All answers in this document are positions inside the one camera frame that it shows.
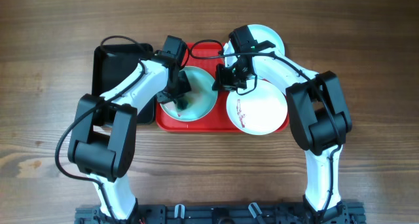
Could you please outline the green yellow sponge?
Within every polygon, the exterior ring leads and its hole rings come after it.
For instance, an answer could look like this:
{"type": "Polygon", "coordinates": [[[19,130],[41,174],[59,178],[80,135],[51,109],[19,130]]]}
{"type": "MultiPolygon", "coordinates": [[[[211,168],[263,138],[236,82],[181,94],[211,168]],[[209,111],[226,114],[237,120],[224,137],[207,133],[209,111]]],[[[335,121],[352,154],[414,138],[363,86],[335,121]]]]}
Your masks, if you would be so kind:
{"type": "Polygon", "coordinates": [[[179,111],[183,111],[186,110],[186,108],[188,108],[189,104],[190,104],[190,100],[186,97],[181,97],[176,99],[176,108],[179,111]]]}

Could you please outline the pale green plate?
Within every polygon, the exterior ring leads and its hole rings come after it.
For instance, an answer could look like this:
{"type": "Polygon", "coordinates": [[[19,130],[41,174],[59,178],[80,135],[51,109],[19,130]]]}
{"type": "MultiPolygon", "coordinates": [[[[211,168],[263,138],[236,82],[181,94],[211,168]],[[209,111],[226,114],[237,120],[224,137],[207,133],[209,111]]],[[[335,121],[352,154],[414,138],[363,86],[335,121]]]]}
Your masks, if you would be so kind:
{"type": "Polygon", "coordinates": [[[206,70],[195,66],[184,67],[181,72],[186,74],[191,85],[191,91],[181,98],[186,103],[186,108],[180,109],[179,104],[173,102],[160,106],[168,116],[177,121],[197,121],[215,106],[218,97],[218,91],[212,90],[215,79],[206,70]]]}

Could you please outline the white plate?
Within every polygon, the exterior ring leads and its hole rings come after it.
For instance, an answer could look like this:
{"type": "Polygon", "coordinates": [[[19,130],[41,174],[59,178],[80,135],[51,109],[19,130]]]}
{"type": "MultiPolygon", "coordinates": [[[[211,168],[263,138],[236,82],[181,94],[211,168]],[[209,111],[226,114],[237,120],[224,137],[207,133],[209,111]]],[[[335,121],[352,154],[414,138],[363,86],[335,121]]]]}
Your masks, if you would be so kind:
{"type": "Polygon", "coordinates": [[[248,89],[230,92],[226,111],[231,123],[240,131],[262,136],[279,132],[287,126],[285,95],[265,80],[248,80],[248,89]]]}
{"type": "Polygon", "coordinates": [[[228,42],[224,45],[224,55],[236,52],[249,52],[255,47],[257,52],[266,52],[261,43],[269,41],[282,55],[285,55],[285,45],[281,37],[270,27],[261,24],[249,24],[234,29],[228,35],[228,42]]]}

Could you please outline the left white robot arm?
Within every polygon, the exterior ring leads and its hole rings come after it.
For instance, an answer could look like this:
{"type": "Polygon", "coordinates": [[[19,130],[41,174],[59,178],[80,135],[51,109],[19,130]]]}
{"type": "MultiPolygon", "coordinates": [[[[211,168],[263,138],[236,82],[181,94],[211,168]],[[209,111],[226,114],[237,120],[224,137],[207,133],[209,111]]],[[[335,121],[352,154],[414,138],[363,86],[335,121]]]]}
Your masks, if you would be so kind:
{"type": "Polygon", "coordinates": [[[85,94],[75,120],[58,142],[55,163],[62,174],[94,184],[100,205],[78,208],[76,223],[143,223],[128,170],[136,148],[138,113],[155,96],[177,103],[190,85],[181,73],[189,47],[167,36],[162,50],[138,44],[136,68],[99,96],[85,94]]]}

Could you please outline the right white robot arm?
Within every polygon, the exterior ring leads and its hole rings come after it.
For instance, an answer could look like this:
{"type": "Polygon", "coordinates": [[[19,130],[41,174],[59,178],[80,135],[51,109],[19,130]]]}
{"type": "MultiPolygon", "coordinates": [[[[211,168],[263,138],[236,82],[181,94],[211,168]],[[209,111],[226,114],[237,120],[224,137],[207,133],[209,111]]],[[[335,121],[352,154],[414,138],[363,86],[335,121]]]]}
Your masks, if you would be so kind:
{"type": "Polygon", "coordinates": [[[304,203],[311,219],[325,223],[343,216],[338,193],[338,160],[352,119],[340,81],[331,71],[316,73],[285,56],[285,45],[271,28],[250,24],[234,29],[219,52],[214,90],[248,96],[265,79],[285,94],[289,125],[304,150],[308,185],[304,203]]]}

